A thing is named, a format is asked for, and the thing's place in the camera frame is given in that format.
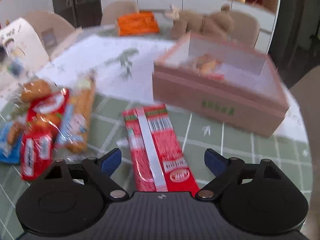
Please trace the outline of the long orange biscuit pack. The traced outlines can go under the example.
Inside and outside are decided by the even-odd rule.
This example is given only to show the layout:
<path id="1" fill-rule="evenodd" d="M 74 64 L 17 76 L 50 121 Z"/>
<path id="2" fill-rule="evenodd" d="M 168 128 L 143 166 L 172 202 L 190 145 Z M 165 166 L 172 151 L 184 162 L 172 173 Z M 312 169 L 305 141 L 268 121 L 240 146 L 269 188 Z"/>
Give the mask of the long orange biscuit pack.
<path id="1" fill-rule="evenodd" d="M 87 149 L 95 90 L 94 72 L 80 75 L 77 78 L 71 88 L 61 120 L 56 147 L 66 148 L 73 154 L 80 154 Z"/>

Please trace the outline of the long red snack pack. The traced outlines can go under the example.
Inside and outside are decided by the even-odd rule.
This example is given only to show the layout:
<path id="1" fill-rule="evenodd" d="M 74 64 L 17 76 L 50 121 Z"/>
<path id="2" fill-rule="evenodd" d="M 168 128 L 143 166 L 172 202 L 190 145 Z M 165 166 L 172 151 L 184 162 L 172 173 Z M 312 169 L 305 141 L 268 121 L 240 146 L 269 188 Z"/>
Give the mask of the long red snack pack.
<path id="1" fill-rule="evenodd" d="M 190 192 L 199 187 L 182 153 L 165 105 L 123 111 L 133 163 L 136 188 L 140 192 Z"/>

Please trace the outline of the small red snack pack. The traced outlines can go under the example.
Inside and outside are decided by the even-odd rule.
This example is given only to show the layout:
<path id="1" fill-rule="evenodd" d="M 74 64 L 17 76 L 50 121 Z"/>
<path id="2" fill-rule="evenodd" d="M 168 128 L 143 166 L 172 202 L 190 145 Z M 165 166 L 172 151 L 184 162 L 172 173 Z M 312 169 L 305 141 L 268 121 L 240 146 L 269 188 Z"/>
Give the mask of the small red snack pack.
<path id="1" fill-rule="evenodd" d="M 21 176 L 33 181 L 52 163 L 53 137 L 50 130 L 25 133 L 21 146 Z"/>

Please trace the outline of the red white snack bag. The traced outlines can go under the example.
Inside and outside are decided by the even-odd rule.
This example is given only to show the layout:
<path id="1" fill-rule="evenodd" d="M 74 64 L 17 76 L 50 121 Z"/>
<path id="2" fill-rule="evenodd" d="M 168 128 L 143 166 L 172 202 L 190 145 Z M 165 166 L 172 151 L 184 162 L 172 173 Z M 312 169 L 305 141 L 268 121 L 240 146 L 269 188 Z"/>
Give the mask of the red white snack bag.
<path id="1" fill-rule="evenodd" d="M 55 140 L 59 133 L 69 96 L 69 89 L 62 88 L 44 98 L 32 101 L 27 112 L 27 131 L 50 131 L 53 140 Z"/>

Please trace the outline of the blue snack bag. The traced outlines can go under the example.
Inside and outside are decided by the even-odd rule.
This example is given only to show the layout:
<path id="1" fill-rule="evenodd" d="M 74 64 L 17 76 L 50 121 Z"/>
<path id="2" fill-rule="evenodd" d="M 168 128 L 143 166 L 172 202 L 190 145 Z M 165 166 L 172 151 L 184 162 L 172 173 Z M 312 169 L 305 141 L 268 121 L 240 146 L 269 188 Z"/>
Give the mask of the blue snack bag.
<path id="1" fill-rule="evenodd" d="M 1 163 L 20 163 L 23 130 L 23 124 L 19 121 L 10 121 L 3 126 L 1 129 Z"/>

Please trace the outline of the round bread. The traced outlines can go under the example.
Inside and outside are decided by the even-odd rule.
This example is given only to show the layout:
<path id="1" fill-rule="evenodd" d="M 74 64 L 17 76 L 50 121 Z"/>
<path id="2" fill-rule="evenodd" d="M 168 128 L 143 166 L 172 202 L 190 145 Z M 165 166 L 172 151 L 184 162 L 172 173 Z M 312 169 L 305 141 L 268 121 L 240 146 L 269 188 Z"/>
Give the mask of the round bread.
<path id="1" fill-rule="evenodd" d="M 30 103 L 33 100 L 50 95 L 52 91 L 50 83 L 46 80 L 35 79 L 22 85 L 20 100 L 23 103 Z"/>

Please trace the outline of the pink cardboard box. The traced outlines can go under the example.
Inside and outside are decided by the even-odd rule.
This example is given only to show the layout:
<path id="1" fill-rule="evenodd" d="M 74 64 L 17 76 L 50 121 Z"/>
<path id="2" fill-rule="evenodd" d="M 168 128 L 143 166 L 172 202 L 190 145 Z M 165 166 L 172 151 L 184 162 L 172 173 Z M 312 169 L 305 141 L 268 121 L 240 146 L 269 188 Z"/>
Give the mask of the pink cardboard box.
<path id="1" fill-rule="evenodd" d="M 266 137 L 289 109 L 268 55 L 191 32 L 155 60 L 152 88 L 156 101 Z"/>

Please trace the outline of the white table runner cloth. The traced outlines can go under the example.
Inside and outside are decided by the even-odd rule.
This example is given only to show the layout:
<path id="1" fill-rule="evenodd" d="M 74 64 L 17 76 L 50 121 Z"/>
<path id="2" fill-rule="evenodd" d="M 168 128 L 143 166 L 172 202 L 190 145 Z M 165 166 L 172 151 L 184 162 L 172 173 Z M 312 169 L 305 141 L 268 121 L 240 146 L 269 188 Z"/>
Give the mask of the white table runner cloth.
<path id="1" fill-rule="evenodd" d="M 264 54 L 189 33 L 177 42 L 92 35 L 38 72 L 71 85 L 88 70 L 116 98 L 180 107 L 266 137 L 307 142 L 299 106 Z"/>

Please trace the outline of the beige chair behind table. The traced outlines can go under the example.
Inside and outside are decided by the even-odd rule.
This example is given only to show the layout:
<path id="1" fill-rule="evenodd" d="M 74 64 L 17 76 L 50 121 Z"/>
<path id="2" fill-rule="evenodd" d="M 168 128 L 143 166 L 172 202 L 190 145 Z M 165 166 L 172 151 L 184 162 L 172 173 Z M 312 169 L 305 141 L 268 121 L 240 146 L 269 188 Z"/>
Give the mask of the beige chair behind table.
<path id="1" fill-rule="evenodd" d="M 259 21 L 252 15 L 244 12 L 231 11 L 229 14 L 234 20 L 234 29 L 229 35 L 230 38 L 254 47 L 260 31 Z"/>

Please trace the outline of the brown plush toy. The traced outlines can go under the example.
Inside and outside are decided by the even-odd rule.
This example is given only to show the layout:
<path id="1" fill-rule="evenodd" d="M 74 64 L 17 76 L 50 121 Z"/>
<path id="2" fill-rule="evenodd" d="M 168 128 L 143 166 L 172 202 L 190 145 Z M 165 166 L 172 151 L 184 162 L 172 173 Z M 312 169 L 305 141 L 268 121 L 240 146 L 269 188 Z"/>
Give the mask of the brown plush toy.
<path id="1" fill-rule="evenodd" d="M 181 10 L 173 5 L 163 16 L 173 21 L 171 37 L 179 39 L 188 32 L 195 32 L 204 36 L 228 39 L 234 30 L 235 23 L 230 15 L 230 6 L 223 5 L 220 11 L 211 14 L 201 14 L 191 10 Z"/>

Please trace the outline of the beige chair with cartoon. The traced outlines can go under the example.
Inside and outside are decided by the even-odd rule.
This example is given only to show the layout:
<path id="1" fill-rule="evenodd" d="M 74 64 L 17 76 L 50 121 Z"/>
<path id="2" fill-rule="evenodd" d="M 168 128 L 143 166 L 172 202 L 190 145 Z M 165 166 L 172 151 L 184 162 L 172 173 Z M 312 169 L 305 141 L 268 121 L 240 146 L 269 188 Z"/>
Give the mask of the beige chair with cartoon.
<path id="1" fill-rule="evenodd" d="M 29 77 L 49 62 L 40 38 L 33 27 L 23 18 L 14 20 L 1 29 L 1 88 Z"/>

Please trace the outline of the orange tissue pack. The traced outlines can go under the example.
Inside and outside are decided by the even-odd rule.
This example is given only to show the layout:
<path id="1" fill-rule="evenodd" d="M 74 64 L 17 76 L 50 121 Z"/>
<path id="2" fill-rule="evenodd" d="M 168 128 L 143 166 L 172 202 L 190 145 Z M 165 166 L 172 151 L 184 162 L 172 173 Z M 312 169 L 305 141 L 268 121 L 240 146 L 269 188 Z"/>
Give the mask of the orange tissue pack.
<path id="1" fill-rule="evenodd" d="M 160 28 L 152 12 L 134 12 L 117 18 L 117 33 L 119 36 L 138 36 L 156 34 Z"/>

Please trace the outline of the beige dining chair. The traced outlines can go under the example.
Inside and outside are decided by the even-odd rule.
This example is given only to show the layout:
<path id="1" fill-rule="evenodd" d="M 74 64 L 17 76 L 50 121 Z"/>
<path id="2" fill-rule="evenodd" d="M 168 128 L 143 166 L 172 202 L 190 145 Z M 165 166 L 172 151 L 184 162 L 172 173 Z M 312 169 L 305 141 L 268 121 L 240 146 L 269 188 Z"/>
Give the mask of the beige dining chair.
<path id="1" fill-rule="evenodd" d="M 138 6 L 133 1 L 115 1 L 103 10 L 100 25 L 116 24 L 121 16 L 139 12 Z"/>

